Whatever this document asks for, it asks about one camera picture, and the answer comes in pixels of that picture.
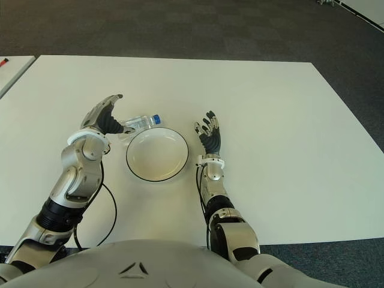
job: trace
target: gray carpet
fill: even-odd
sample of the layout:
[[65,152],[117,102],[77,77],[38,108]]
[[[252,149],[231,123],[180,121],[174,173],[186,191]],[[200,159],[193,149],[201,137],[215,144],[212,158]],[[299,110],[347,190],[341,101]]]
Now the gray carpet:
[[[312,62],[384,151],[384,33],[343,8],[316,0],[0,4],[2,55]],[[322,280],[384,287],[383,239],[263,249]]]

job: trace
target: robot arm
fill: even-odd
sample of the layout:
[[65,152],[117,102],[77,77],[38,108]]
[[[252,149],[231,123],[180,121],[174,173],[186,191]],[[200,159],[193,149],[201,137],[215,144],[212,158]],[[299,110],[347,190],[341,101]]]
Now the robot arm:
[[224,188],[224,161],[220,158],[220,128],[215,114],[210,111],[207,126],[195,123],[195,131],[205,148],[206,155],[199,156],[202,167],[200,196],[204,218],[211,232],[210,248],[221,257],[236,263],[260,253],[257,236],[252,227],[235,209]]
[[0,266],[0,279],[10,279],[49,264],[69,240],[73,228],[103,183],[103,154],[109,151],[107,133],[121,133],[123,127],[111,116],[122,95],[107,97],[85,117],[81,130],[68,139],[61,154],[63,172],[40,213]]
[[206,115],[209,120],[203,121],[207,126],[195,123],[195,131],[206,152],[197,160],[197,165],[202,167],[197,187],[204,218],[211,231],[210,249],[265,288],[342,288],[310,278],[276,257],[260,253],[254,230],[234,208],[224,188],[219,123],[212,111]]

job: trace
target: white table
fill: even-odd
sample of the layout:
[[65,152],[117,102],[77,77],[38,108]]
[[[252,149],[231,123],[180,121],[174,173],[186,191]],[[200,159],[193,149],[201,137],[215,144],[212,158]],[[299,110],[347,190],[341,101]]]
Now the white table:
[[[47,199],[67,137],[117,93],[117,119],[158,113],[185,137],[190,156],[171,180],[145,182],[109,136],[105,183],[119,213],[107,242],[205,244],[193,122],[209,109],[221,124],[226,189],[261,244],[384,236],[384,154],[312,64],[42,56],[0,105],[1,245],[13,245]],[[79,226],[83,246],[94,246],[112,219],[102,191]]]
[[9,61],[0,67],[0,98],[35,61],[34,56],[0,56],[0,61]]

